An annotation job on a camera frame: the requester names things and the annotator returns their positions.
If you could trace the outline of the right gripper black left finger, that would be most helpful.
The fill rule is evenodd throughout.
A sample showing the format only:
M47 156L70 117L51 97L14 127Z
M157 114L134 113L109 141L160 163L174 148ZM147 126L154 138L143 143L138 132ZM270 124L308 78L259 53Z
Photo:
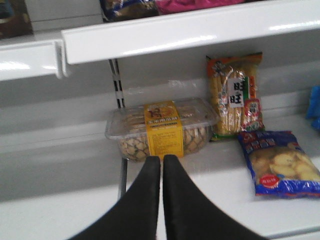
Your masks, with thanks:
M160 158L148 156L127 192L72 240L155 240L160 197Z

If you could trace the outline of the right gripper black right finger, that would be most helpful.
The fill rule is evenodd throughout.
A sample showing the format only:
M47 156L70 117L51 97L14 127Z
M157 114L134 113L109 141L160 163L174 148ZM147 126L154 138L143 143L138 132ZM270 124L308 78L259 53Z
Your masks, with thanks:
M175 155L163 159L162 196L169 240L262 240L213 204Z

